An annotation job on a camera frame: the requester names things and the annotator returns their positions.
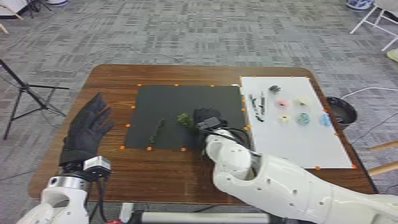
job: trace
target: white paper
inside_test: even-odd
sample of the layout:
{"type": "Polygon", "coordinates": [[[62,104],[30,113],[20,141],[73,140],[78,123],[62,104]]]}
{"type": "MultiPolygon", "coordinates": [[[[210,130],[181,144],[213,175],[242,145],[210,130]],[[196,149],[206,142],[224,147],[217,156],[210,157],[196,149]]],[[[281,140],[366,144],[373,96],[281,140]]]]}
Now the white paper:
{"type": "Polygon", "coordinates": [[[304,168],[352,168],[340,137],[334,135],[332,125],[322,125],[324,107],[306,77],[242,77],[242,94],[249,114],[254,149],[260,153],[286,158],[304,168]],[[270,86],[281,87],[277,94],[269,90],[270,86]],[[265,122],[256,119],[249,94],[261,104],[261,92],[265,94],[265,122]],[[299,99],[308,101],[300,106],[299,99]],[[300,125],[297,117],[300,113],[309,115],[309,124],[300,125]]]}

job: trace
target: tripod stand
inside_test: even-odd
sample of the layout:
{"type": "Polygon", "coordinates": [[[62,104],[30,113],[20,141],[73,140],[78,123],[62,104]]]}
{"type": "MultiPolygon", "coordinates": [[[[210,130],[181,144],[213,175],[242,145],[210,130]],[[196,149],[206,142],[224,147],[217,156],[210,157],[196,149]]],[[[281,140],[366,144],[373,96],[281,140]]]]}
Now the tripod stand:
{"type": "Polygon", "coordinates": [[[41,11],[41,6],[46,7],[48,11],[54,11],[43,2],[43,0],[27,0],[27,6],[29,6],[29,11],[30,11],[30,18],[34,18],[34,12],[41,11]]]}
{"type": "Polygon", "coordinates": [[[13,125],[13,122],[16,119],[20,119],[22,117],[25,117],[29,114],[32,114],[36,111],[41,111],[41,110],[48,110],[52,111],[55,114],[59,114],[61,116],[66,117],[66,114],[62,113],[62,111],[59,110],[59,108],[52,105],[50,103],[50,100],[52,100],[52,96],[54,96],[54,92],[57,89],[70,89],[66,87],[57,87],[57,86],[43,86],[43,85],[29,85],[16,73],[13,72],[4,60],[0,59],[0,66],[4,67],[13,79],[16,80],[16,83],[20,85],[18,87],[18,97],[16,97],[16,104],[14,104],[14,108],[13,108],[13,113],[11,113],[11,118],[9,118],[9,124],[7,124],[7,129],[6,129],[6,133],[4,133],[4,140],[7,139],[9,137],[9,130],[11,130],[11,125],[13,125]],[[38,95],[38,93],[34,92],[32,88],[45,88],[45,89],[52,89],[52,92],[50,92],[50,95],[46,97],[46,99],[38,95]],[[27,113],[23,113],[20,116],[16,116],[16,109],[18,109],[18,105],[20,105],[20,100],[22,100],[22,94],[27,93],[29,96],[32,97],[36,103],[39,104],[39,108],[36,108],[34,110],[30,110],[27,113]]]}

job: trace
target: green object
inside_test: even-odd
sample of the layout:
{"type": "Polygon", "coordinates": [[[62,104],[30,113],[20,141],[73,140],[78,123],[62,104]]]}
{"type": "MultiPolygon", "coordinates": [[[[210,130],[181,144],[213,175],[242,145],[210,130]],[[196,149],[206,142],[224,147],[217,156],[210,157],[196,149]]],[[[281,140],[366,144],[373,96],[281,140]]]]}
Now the green object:
{"type": "Polygon", "coordinates": [[[299,122],[300,125],[309,124],[309,115],[306,113],[299,114],[297,122],[299,122]]]}
{"type": "Polygon", "coordinates": [[[185,128],[196,129],[194,119],[187,113],[178,115],[178,123],[183,125],[185,128]]]}
{"type": "Polygon", "coordinates": [[[158,135],[160,135],[160,129],[162,129],[164,125],[165,125],[165,119],[162,119],[160,122],[158,122],[157,130],[155,130],[153,136],[149,138],[149,144],[151,144],[151,146],[157,143],[157,138],[158,138],[158,135]]]}

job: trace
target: black mat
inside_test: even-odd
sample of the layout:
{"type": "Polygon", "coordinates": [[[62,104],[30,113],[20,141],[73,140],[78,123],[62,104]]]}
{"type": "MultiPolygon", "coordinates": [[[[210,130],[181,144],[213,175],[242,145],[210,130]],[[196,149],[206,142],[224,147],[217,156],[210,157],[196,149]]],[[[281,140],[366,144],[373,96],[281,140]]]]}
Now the black mat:
{"type": "Polygon", "coordinates": [[[221,111],[229,127],[244,128],[240,89],[233,86],[144,86],[139,89],[132,114],[132,127],[125,139],[126,148],[146,149],[151,136],[164,119],[155,149],[197,149],[196,135],[178,124],[178,115],[192,116],[194,109],[213,108],[221,111]]]}

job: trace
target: gray carpet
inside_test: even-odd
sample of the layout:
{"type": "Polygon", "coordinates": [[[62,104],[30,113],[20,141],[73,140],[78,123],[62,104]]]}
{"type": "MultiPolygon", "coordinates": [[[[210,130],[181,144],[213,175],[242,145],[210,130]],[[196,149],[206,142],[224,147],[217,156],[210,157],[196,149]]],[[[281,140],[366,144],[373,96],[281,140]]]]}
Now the gray carpet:
{"type": "MultiPolygon", "coordinates": [[[[0,21],[11,32],[9,35],[0,33],[0,55],[30,83],[71,88],[59,91],[54,98],[66,112],[93,67],[110,63],[300,66],[313,71],[329,96],[341,96],[370,86],[396,88],[398,64],[380,52],[391,36],[370,26],[348,35],[364,13],[350,11],[343,2],[71,0],[54,12],[43,9],[34,19],[27,14],[25,21],[0,21]]],[[[0,130],[16,93],[0,80],[0,130]]],[[[345,131],[350,141],[398,112],[396,97],[396,92],[372,90],[347,98],[359,111],[359,121],[345,131]]],[[[20,109],[29,108],[34,104],[27,98],[20,109]]],[[[11,138],[0,140],[0,223],[14,223],[38,203],[27,195],[29,181],[62,122],[61,117],[46,112],[43,115],[38,113],[14,123],[11,138]],[[13,179],[2,179],[25,172],[13,179]]],[[[396,149],[370,152],[373,145],[398,139],[396,130],[398,116],[354,145],[366,168],[398,160],[396,149]]],[[[386,192],[398,184],[398,171],[375,176],[373,180],[386,192]]],[[[398,189],[391,189],[391,193],[398,194],[398,189]]],[[[107,208],[116,218],[117,205],[107,208]]],[[[174,207],[151,205],[149,209],[174,207]]]]}

